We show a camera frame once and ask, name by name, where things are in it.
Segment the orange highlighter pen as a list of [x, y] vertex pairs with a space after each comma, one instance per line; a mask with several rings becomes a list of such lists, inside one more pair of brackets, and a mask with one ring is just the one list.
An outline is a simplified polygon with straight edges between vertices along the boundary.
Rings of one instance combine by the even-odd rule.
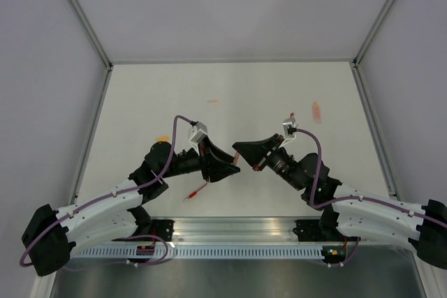
[[233, 158], [233, 165], [234, 165], [234, 166], [237, 166], [239, 157], [240, 157], [240, 153], [236, 151], [236, 152], [235, 152], [235, 155], [234, 155], [234, 158]]

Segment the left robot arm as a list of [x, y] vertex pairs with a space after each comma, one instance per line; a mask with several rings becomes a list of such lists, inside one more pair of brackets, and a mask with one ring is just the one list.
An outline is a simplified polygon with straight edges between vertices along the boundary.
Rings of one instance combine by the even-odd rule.
[[37, 208], [22, 235], [20, 266], [47, 276], [92, 246], [127, 237], [146, 240], [152, 219], [143, 206], [168, 190], [167, 178], [200, 172], [207, 183], [218, 182], [240, 172], [233, 161], [207, 137], [179, 154], [169, 142], [157, 142], [141, 166], [110, 191], [67, 207]]

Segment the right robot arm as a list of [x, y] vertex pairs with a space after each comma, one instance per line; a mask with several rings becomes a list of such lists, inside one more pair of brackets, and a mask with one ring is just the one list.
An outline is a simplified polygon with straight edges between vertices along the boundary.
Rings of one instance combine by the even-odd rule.
[[321, 211], [319, 234], [327, 240], [339, 237], [379, 241], [414, 252], [434, 267], [446, 268], [446, 206], [401, 202], [365, 193], [329, 176], [321, 152], [296, 161], [284, 148], [285, 139], [236, 142], [234, 150], [260, 172], [270, 168], [295, 190], [308, 206]]

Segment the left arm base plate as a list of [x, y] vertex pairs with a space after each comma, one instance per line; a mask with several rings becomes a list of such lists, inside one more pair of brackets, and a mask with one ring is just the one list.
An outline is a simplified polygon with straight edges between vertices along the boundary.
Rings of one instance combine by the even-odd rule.
[[138, 235], [150, 234], [162, 238], [164, 241], [172, 241], [174, 232], [173, 220], [155, 219], [143, 224], [138, 231]]

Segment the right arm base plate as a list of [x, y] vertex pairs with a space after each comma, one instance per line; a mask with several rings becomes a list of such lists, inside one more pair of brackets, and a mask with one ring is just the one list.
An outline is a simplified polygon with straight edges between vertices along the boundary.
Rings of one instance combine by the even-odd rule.
[[344, 242], [356, 241], [356, 236], [344, 235], [337, 222], [329, 223], [319, 219], [299, 219], [295, 221], [293, 234], [299, 242]]

